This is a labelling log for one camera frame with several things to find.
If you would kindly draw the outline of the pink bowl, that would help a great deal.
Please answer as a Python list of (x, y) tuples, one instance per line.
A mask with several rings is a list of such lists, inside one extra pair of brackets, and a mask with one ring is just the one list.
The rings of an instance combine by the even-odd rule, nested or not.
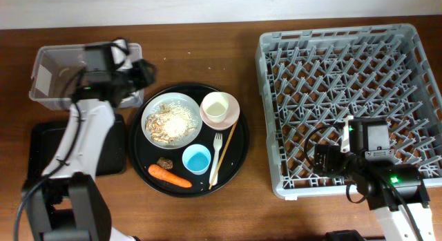
[(206, 117), (206, 115), (202, 109), (202, 103), (200, 104), (200, 116), (201, 116), (203, 122), (207, 126), (209, 126), (210, 128), (217, 130), (217, 131), (223, 131), (225, 129), (230, 128), (238, 120), (238, 118), (240, 116), (240, 106), (239, 106), (237, 99), (228, 93), (224, 93), (224, 94), (227, 96), (227, 99), (229, 100), (229, 109), (227, 111), (227, 116), (223, 122), (215, 123), (215, 122), (210, 121)]

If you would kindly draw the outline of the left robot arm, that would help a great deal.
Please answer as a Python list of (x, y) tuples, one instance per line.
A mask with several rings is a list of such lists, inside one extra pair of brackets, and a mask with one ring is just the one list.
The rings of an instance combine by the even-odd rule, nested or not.
[(38, 180), (27, 181), (14, 225), (26, 214), (35, 240), (132, 240), (112, 224), (111, 212), (95, 183), (104, 141), (115, 109), (132, 93), (155, 81), (156, 67), (131, 61), (123, 37), (86, 44), (86, 64), (68, 81), (69, 120), (58, 149)]

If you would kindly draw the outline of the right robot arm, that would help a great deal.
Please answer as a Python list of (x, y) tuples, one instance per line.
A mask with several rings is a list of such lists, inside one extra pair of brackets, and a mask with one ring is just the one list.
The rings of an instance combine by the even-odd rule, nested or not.
[(349, 115), (332, 128), (342, 132), (341, 144), (315, 144), (314, 173), (355, 185), (386, 240), (434, 240), (423, 178), (414, 165), (395, 162), (387, 122)]

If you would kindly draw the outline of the cream cup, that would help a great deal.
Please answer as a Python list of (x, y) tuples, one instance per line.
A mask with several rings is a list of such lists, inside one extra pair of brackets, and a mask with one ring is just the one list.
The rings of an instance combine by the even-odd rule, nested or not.
[(227, 116), (229, 100), (224, 93), (209, 93), (202, 100), (202, 109), (210, 121), (220, 123)]

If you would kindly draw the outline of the blue cup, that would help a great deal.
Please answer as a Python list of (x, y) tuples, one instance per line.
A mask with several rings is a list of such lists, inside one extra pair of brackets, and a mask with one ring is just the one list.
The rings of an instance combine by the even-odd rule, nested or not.
[(194, 175), (203, 175), (211, 163), (211, 153), (201, 144), (190, 145), (182, 154), (182, 163)]

